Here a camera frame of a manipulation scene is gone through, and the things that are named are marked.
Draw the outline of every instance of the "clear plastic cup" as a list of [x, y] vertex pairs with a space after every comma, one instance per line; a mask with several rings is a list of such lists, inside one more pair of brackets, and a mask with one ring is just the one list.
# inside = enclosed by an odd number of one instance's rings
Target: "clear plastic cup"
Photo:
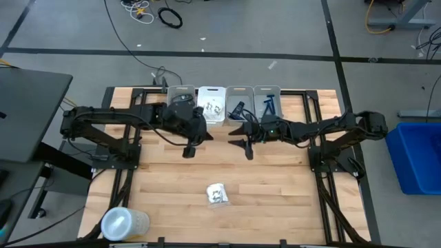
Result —
[[142, 236], [150, 227], [149, 216], [141, 211], [125, 207], [114, 207], [105, 213], [101, 221], [101, 231], [111, 241], [126, 240]]

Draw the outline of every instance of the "blue bin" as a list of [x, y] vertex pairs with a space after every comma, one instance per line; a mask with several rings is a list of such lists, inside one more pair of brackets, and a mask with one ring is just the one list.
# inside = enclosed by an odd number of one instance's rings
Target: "blue bin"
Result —
[[400, 123], [386, 142], [405, 194], [441, 194], [441, 123]]

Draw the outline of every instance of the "desk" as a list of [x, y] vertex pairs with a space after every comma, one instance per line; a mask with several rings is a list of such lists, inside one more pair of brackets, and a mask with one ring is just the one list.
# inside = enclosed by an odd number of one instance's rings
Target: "desk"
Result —
[[[129, 107], [131, 93], [130, 87], [115, 88], [111, 106]], [[318, 96], [322, 118], [340, 115], [334, 90], [318, 90]], [[148, 94], [148, 103], [157, 101], [165, 101], [165, 95]], [[300, 97], [282, 96], [282, 106], [285, 119], [305, 121]], [[281, 142], [256, 144], [254, 160], [248, 161], [242, 149], [227, 143], [237, 139], [227, 135], [232, 129], [211, 129], [214, 141], [205, 141], [191, 159], [182, 158], [182, 147], [169, 145], [151, 131], [141, 132], [141, 162], [134, 173], [129, 208], [145, 211], [151, 227], [145, 236], [130, 241], [156, 242], [165, 237], [165, 242], [278, 244], [286, 239], [288, 244], [325, 244], [307, 150]], [[123, 130], [123, 125], [105, 128], [116, 138], [123, 136]], [[174, 142], [184, 141], [162, 133]], [[79, 236], [86, 235], [107, 209], [114, 174], [107, 170], [90, 187]], [[346, 173], [334, 173], [334, 178], [343, 214], [370, 240], [357, 181]], [[231, 205], [212, 209], [205, 190], [218, 182], [225, 184]], [[337, 240], [331, 214], [329, 219]]]
[[[12, 194], [24, 189], [32, 189], [44, 168], [44, 162], [16, 163], [0, 161], [0, 169], [9, 172], [5, 182], [0, 187], [0, 199], [9, 198]], [[5, 243], [20, 218], [32, 190], [17, 194], [12, 198], [12, 209], [5, 227], [0, 235], [0, 244]]]
[[[90, 166], [41, 142], [63, 100], [72, 76], [16, 68], [0, 70], [0, 169], [9, 172], [0, 199], [32, 189], [49, 178], [45, 162], [90, 180]], [[47, 189], [41, 188], [29, 218], [35, 218]], [[15, 196], [0, 243], [10, 237], [32, 190]]]

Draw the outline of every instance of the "plastic cup lid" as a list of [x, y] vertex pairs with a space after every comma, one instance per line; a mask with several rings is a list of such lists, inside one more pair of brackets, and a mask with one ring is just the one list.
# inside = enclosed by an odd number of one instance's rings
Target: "plastic cup lid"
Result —
[[101, 221], [101, 231], [111, 241], [124, 240], [132, 226], [132, 217], [125, 207], [114, 207], [109, 210]]

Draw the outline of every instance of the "wooden table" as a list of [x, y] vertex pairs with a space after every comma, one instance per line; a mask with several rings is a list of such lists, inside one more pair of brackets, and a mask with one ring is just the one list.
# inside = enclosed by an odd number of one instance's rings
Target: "wooden table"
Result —
[[[115, 88], [111, 106], [129, 107], [131, 92], [130, 87]], [[335, 90], [318, 90], [318, 95], [322, 118], [340, 115]], [[165, 101], [165, 95], [148, 95], [148, 103], [157, 101]], [[305, 121], [299, 96], [282, 96], [282, 106], [285, 119]], [[211, 129], [214, 141], [205, 141], [191, 159], [182, 158], [182, 147], [169, 145], [151, 131], [141, 132], [141, 162], [134, 173], [129, 208], [146, 212], [151, 225], [145, 236], [130, 241], [156, 242], [165, 237], [165, 242], [278, 244], [286, 239], [288, 244], [325, 244], [307, 150], [281, 142], [256, 144], [254, 160], [248, 161], [243, 149], [227, 143], [237, 139], [227, 135], [232, 129]], [[123, 130], [123, 125], [105, 128], [114, 137], [122, 137]], [[184, 141], [162, 133], [174, 142]], [[107, 209], [114, 174], [107, 170], [90, 187], [79, 236], [86, 235]], [[343, 214], [370, 240], [356, 180], [346, 173], [334, 177]], [[205, 190], [212, 183], [225, 184], [231, 205], [208, 207]], [[329, 219], [337, 240], [332, 214]]]

